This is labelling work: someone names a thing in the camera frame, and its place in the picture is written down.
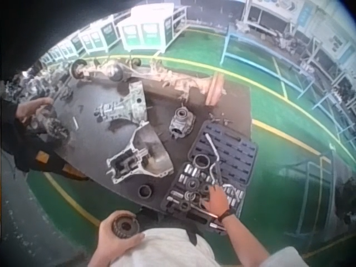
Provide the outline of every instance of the person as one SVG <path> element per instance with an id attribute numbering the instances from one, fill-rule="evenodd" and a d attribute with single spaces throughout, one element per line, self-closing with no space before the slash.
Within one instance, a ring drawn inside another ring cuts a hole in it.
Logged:
<path id="1" fill-rule="evenodd" d="M 17 169 L 55 172 L 75 180 L 88 178 L 61 159 L 37 134 L 29 133 L 25 124 L 40 108 L 53 104 L 49 97 L 13 103 L 1 97 L 1 149 L 14 157 Z"/>
<path id="2" fill-rule="evenodd" d="M 296 249 L 288 247 L 270 255 L 234 213 L 229 212 L 227 196 L 217 185 L 209 188 L 207 211 L 219 217 L 237 257 L 243 266 L 307 266 Z M 128 239 L 112 232 L 115 218 L 129 211 L 115 211 L 100 223 L 97 248 L 89 262 L 96 266 L 219 266 L 210 245 L 197 234 L 196 243 L 189 232 L 178 228 L 151 228 Z"/>

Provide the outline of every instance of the workshop floor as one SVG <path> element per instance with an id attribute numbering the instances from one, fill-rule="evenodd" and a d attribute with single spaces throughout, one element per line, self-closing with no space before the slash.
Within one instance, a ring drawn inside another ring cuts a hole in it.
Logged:
<path id="1" fill-rule="evenodd" d="M 296 246 L 309 264 L 326 266 L 336 259 L 350 255 L 355 234 L 338 236 L 327 243 L 312 241 L 301 243 L 285 235 L 295 231 L 304 195 L 304 180 L 288 177 L 283 166 L 310 160 L 323 164 L 320 153 L 330 150 L 356 170 L 356 152 L 343 145 L 335 125 L 319 109 L 311 110 L 309 95 L 297 100 L 298 93 L 274 77 L 251 66 L 231 59 L 219 65 L 224 38 L 214 33 L 188 30 L 179 37 L 164 55 L 157 55 L 167 67 L 212 74 L 220 71 L 225 79 L 247 86 L 250 90 L 252 140 L 259 145 L 257 163 L 252 182 L 246 194 L 241 220 L 274 252 L 284 246 Z M 232 43 L 234 53 L 241 53 L 273 71 L 280 72 L 291 81 L 298 79 L 283 64 L 249 47 Z M 127 55 L 119 43 L 111 55 Z M 151 52 L 132 52 L 150 58 Z M 104 57 L 102 53 L 90 57 Z M 95 248 L 97 226 L 115 209 L 137 210 L 139 207 L 94 182 L 67 180 L 53 175 L 32 172 L 27 182 L 48 217 L 58 229 L 75 244 L 89 252 Z M 308 200 L 303 233 L 318 231 L 324 224 L 329 204 L 330 188 L 325 179 L 309 183 Z M 225 237 L 206 234 L 217 260 L 222 264 L 236 264 L 236 257 Z"/>

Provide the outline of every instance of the white sleeve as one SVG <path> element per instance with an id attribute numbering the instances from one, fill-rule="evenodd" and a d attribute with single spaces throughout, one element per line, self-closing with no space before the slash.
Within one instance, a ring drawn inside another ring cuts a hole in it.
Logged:
<path id="1" fill-rule="evenodd" d="M 266 259 L 260 267 L 308 267 L 297 250 L 291 246 L 282 249 L 268 259 Z"/>

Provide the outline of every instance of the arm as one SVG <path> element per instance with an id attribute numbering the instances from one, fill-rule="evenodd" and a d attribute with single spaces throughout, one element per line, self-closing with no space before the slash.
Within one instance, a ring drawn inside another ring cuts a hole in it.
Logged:
<path id="1" fill-rule="evenodd" d="M 260 266 L 269 257 L 266 249 L 235 215 L 224 218 L 222 223 L 243 266 Z"/>
<path id="2" fill-rule="evenodd" d="M 32 116 L 41 106 L 53 104 L 53 99 L 49 97 L 38 98 L 25 103 L 12 103 L 1 98 L 1 121 L 5 123 L 14 123 L 15 119 L 23 121 Z"/>
<path id="3" fill-rule="evenodd" d="M 204 205 L 209 212 L 221 216 L 229 209 L 228 198 L 224 190 L 219 186 L 211 186 L 209 192 L 210 201 L 205 202 Z M 222 224 L 243 266 L 259 266 L 269 257 L 269 253 L 261 243 L 235 215 L 225 217 L 222 220 Z"/>
<path id="4" fill-rule="evenodd" d="M 118 238 L 112 231 L 112 223 L 118 216 L 135 214 L 129 211 L 115 211 L 100 223 L 98 246 L 88 264 L 88 267 L 109 266 L 114 260 L 123 256 L 129 249 L 142 242 L 145 235 L 139 233 L 128 239 Z"/>

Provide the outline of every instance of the yellow floor line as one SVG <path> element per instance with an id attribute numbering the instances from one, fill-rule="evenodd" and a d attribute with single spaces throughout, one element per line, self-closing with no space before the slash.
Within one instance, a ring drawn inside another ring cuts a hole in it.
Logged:
<path id="1" fill-rule="evenodd" d="M 156 58 L 160 53 L 161 53 L 161 50 L 158 50 L 158 51 L 153 55 L 153 57 Z"/>
<path id="2" fill-rule="evenodd" d="M 267 125 L 267 124 L 265 124 L 265 123 L 263 123 L 261 121 L 252 119 L 252 124 L 257 126 L 257 127 L 262 128 L 262 129 L 265 129 L 265 130 L 267 130 L 267 131 L 269 131 L 271 133 L 274 133 L 275 135 L 278 135 L 279 137 L 282 137 L 283 139 L 286 139 L 289 142 L 294 143 L 295 145 L 300 146 L 300 147 L 304 148 L 305 150 L 307 150 L 307 151 L 309 151 L 309 152 L 311 152 L 311 153 L 313 153 L 313 154 L 315 154 L 317 156 L 321 155 L 321 153 L 319 151 L 313 149 L 312 147 L 308 146 L 307 144 L 301 142 L 300 140 L 298 140 L 298 139 L 296 139 L 296 138 L 294 138 L 294 137 L 292 137 L 290 135 L 287 135 L 285 132 L 282 132 L 282 131 L 280 131 L 280 130 L 278 130 L 276 128 L 273 128 L 273 127 L 271 127 L 271 126 L 269 126 L 269 125 Z M 331 161 L 329 159 L 325 158 L 325 161 L 328 162 L 329 164 L 331 164 Z"/>
<path id="3" fill-rule="evenodd" d="M 199 33 L 207 33 L 207 34 L 210 34 L 210 35 L 213 35 L 213 36 L 218 36 L 218 37 L 222 37 L 222 38 L 225 38 L 225 36 L 223 34 L 218 34 L 218 33 L 214 33 L 214 32 L 209 32 L 209 31 L 203 31 L 203 30 L 200 30 L 200 29 L 186 29 L 186 31 L 190 31 L 190 32 L 199 32 Z"/>
<path id="4" fill-rule="evenodd" d="M 90 221 L 96 227 L 99 227 L 100 221 L 91 215 L 88 211 L 86 211 L 81 205 L 79 205 L 67 192 L 64 191 L 63 188 L 54 180 L 51 174 L 44 172 L 43 173 L 47 180 L 51 183 L 51 185 L 62 195 L 62 197 L 76 210 L 79 214 L 81 214 L 85 219 Z"/>
<path id="5" fill-rule="evenodd" d="M 91 215 L 88 211 L 86 211 L 81 205 L 79 205 L 73 198 L 71 198 L 69 196 L 69 194 L 67 192 L 64 191 L 63 188 L 61 188 L 61 186 L 54 180 L 54 178 L 51 176 L 51 174 L 44 172 L 43 173 L 45 175 L 45 177 L 47 178 L 47 180 L 51 183 L 51 185 L 58 191 L 58 193 L 79 213 L 81 214 L 84 218 L 86 218 L 89 222 L 91 222 L 94 226 L 98 227 L 100 224 L 100 221 L 95 218 L 93 215 Z M 312 256 L 314 256 L 317 253 L 320 253 L 322 251 L 325 251 L 329 248 L 332 248 L 333 246 L 344 242 L 348 239 L 351 239 L 353 237 L 356 237 L 356 233 L 355 234 L 351 234 L 348 236 L 345 236 L 341 239 L 338 239 L 326 246 L 323 246 L 321 248 L 318 248 L 314 251 L 308 252 L 306 254 L 303 255 L 304 259 L 310 258 Z"/>
<path id="6" fill-rule="evenodd" d="M 336 240 L 336 241 L 334 241 L 334 242 L 332 242 L 332 243 L 330 243 L 330 244 L 328 244 L 328 245 L 326 245 L 326 246 L 323 246 L 323 247 L 321 247 L 321 248 L 319 248 L 319 249 L 316 249 L 316 250 L 314 250 L 314 251 L 311 251 L 311 252 L 308 252 L 308 253 L 304 254 L 304 255 L 303 255 L 303 258 L 304 258 L 304 259 L 310 258 L 310 257 L 314 256 L 314 255 L 317 254 L 317 253 L 320 253 L 320 252 L 322 252 L 322 251 L 324 251 L 324 250 L 330 249 L 330 248 L 332 248 L 333 246 L 335 246 L 335 245 L 337 245 L 337 244 L 339 244 L 339 243 L 341 243 L 341 242 L 344 242 L 344 241 L 346 241 L 346 240 L 349 240 L 349 239 L 351 239 L 351 238 L 354 238 L 354 237 L 356 237 L 356 233 L 347 235 L 347 236 L 345 236 L 345 237 L 343 237 L 343 238 L 340 238 L 340 239 L 338 239 L 338 240 Z"/>
<path id="7" fill-rule="evenodd" d="M 129 58 L 129 55 L 112 55 L 112 57 L 121 57 L 121 58 Z M 132 55 L 132 57 L 140 57 L 140 58 L 148 58 L 151 59 L 152 56 L 147 56 L 147 55 Z M 317 119 L 315 119 L 311 114 L 307 113 L 304 109 L 302 109 L 301 107 L 299 107 L 297 104 L 291 102 L 290 100 L 286 99 L 284 96 L 274 92 L 273 90 L 267 88 L 264 85 L 261 85 L 258 82 L 255 82 L 251 79 L 248 79 L 244 76 L 241 76 L 239 74 L 227 71 L 227 70 L 223 70 L 221 68 L 217 68 L 214 66 L 210 66 L 207 64 L 203 64 L 203 63 L 198 63 L 198 62 L 193 62 L 193 61 L 189 61 L 189 60 L 182 60 L 179 58 L 170 58 L 170 57 L 156 57 L 156 59 L 158 60 L 164 60 L 164 61 L 171 61 L 171 62 L 176 62 L 176 63 L 182 63 L 182 64 L 187 64 L 187 65 L 191 65 L 191 66 L 196 66 L 196 67 L 200 67 L 200 68 L 206 68 L 208 70 L 212 70 L 212 71 L 218 71 L 221 73 L 224 73 L 226 75 L 229 75 L 231 77 L 237 78 L 239 80 L 248 82 L 251 85 L 254 85 L 268 93 L 270 93 L 271 95 L 274 95 L 275 97 L 285 101 L 286 103 L 288 103 L 289 105 L 293 106 L 295 109 L 299 110 L 301 113 L 303 113 L 306 117 L 308 117 L 309 119 L 311 119 L 313 122 L 315 122 L 320 128 L 322 128 L 332 139 L 334 139 L 337 144 L 346 152 L 346 154 L 356 163 L 356 159 L 352 156 L 352 154 L 347 150 L 347 148 Z"/>
<path id="8" fill-rule="evenodd" d="M 282 75 L 281 75 L 281 73 L 280 73 L 280 69 L 279 69 L 279 67 L 278 67 L 278 64 L 277 64 L 276 59 L 275 59 L 274 57 L 272 57 L 272 60 L 273 60 L 274 66 L 275 66 L 275 68 L 276 68 L 276 70 L 277 70 L 277 74 L 281 77 Z M 280 83 L 281 83 L 281 85 L 282 85 L 284 98 L 285 98 L 285 99 L 288 99 L 287 90 L 285 89 L 285 84 L 284 84 L 283 81 L 280 81 Z"/>

